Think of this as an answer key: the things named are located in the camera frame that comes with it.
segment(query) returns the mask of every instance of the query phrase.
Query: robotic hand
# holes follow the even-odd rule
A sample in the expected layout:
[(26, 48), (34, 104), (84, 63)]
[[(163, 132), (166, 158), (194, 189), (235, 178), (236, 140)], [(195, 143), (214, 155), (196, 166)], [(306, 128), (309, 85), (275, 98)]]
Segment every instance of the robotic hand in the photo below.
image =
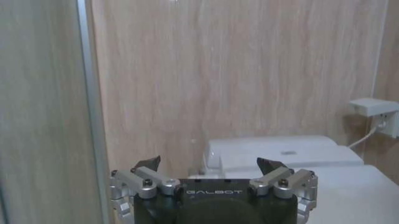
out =
[(264, 176), (252, 180), (174, 179), (156, 172), (159, 163), (156, 157), (112, 171), (111, 201), (123, 224), (305, 224), (317, 207), (318, 176), (281, 162), (258, 158)]

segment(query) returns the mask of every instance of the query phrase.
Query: white surface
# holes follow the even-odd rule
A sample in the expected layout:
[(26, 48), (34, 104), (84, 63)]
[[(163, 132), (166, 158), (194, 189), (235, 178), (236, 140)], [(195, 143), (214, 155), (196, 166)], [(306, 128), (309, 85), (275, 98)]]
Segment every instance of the white surface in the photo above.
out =
[(365, 162), (346, 146), (273, 148), (256, 153), (222, 152), (220, 164), (223, 172), (259, 170), (258, 157), (281, 161), (290, 168), (319, 166), (359, 166)]
[(277, 136), (263, 138), (219, 139), (208, 142), (204, 153), (204, 167), (220, 169), (222, 152), (246, 152), (258, 154), (270, 150), (294, 150), (297, 147), (337, 146), (337, 143), (326, 136)]
[(362, 98), (351, 101), (358, 114), (371, 117), (383, 113), (399, 111), (399, 103), (374, 98)]
[[(310, 168), (319, 176), (318, 207), (309, 224), (398, 224), (399, 186), (374, 166)], [(226, 178), (258, 178), (256, 172)], [(194, 176), (194, 178), (216, 178)]]

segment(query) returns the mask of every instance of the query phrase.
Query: wood grain wall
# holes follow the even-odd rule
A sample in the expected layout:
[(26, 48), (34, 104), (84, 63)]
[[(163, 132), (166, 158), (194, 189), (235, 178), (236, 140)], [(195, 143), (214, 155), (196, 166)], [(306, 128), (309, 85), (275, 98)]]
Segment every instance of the wood grain wall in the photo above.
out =
[(0, 192), (10, 224), (103, 223), (76, 1), (0, 1)]
[(111, 169), (162, 155), (186, 176), (208, 139), (366, 133), (386, 0), (94, 0)]
[[(374, 97), (399, 101), (399, 0), (390, 0)], [(399, 140), (377, 134), (366, 142), (365, 160), (399, 184)]]

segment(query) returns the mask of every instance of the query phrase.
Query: flush button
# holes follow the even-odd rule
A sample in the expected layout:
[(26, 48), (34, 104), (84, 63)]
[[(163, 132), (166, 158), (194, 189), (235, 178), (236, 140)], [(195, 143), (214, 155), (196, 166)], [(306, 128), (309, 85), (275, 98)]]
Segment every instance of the flush button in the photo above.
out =
[(297, 155), (297, 151), (282, 151), (282, 155)]

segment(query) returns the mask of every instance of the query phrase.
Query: white toilet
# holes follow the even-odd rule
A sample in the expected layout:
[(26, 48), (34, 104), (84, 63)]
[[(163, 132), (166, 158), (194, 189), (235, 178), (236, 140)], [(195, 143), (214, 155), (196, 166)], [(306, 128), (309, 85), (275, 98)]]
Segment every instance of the white toilet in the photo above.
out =
[(191, 178), (262, 177), (258, 157), (319, 176), (318, 207), (309, 224), (399, 224), (399, 186), (325, 136), (211, 140), (204, 175)]

